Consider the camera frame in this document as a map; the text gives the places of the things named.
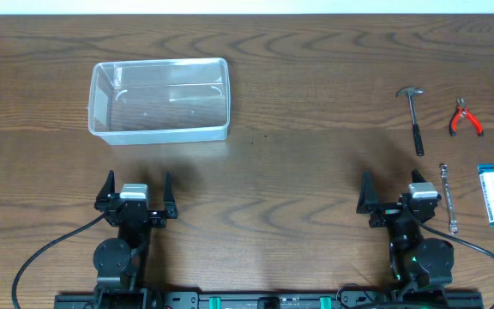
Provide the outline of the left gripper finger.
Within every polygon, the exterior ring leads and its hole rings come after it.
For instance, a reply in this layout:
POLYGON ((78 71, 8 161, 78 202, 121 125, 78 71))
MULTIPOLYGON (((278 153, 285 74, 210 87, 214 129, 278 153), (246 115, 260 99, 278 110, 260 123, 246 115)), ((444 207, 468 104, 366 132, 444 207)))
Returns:
POLYGON ((172 176, 170 173, 166 174, 163 202, 166 209, 173 209, 175 207, 175 199, 172 193, 172 176))
POLYGON ((109 171, 105 183, 101 187, 95 202, 107 203, 111 200, 112 195, 115 193, 115 174, 112 170, 109 171))

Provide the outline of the clear plastic container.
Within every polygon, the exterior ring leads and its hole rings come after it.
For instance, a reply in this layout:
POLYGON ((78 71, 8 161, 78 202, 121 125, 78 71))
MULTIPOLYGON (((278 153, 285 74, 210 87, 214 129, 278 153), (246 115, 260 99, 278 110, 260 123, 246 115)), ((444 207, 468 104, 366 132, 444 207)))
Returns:
POLYGON ((231 109, 224 58, 104 62, 93 67, 87 123, 113 146, 223 141, 231 109))

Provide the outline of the small steel hammer black grip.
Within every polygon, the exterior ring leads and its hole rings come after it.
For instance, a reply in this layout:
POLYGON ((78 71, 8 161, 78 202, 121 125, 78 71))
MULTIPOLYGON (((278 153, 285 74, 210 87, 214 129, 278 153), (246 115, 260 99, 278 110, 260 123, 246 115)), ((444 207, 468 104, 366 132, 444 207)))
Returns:
POLYGON ((416 152, 417 156, 424 156, 425 151, 424 151, 424 145, 423 145, 422 136, 420 133, 418 120, 416 117, 416 111, 415 111, 415 107, 414 107, 413 98, 416 95, 420 95, 423 93, 424 93, 424 90, 422 88, 407 87, 407 88, 401 89, 396 95, 396 96, 401 96, 404 94, 407 97, 409 108, 410 108, 410 113, 411 113, 411 118, 412 118, 414 147, 415 147, 415 152, 416 152))

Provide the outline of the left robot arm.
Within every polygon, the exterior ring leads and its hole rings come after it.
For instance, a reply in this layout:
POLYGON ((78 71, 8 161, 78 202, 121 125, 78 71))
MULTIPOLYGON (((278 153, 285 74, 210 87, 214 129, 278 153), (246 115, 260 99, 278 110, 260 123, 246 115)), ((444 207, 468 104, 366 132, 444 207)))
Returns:
POLYGON ((115 175, 108 173, 94 207, 118 229, 117 237, 102 241, 93 254, 97 270, 96 308, 154 308, 153 292, 142 286, 151 232, 178 217, 172 178, 166 175, 162 210, 149 208, 148 186, 126 184, 115 190, 115 175))

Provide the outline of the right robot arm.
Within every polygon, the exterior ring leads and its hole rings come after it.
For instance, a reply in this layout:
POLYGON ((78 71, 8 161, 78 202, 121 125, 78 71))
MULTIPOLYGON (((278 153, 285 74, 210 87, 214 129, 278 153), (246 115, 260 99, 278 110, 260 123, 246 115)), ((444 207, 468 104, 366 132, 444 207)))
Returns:
POLYGON ((426 238, 420 231, 420 225, 435 216, 441 196, 418 170, 412 171, 412 180, 407 193, 396 202, 384 203, 378 200, 371 174, 365 172, 356 212, 369 216, 369 227, 388 231, 390 268, 398 282, 390 298, 446 306, 454 247, 446 240, 426 238))

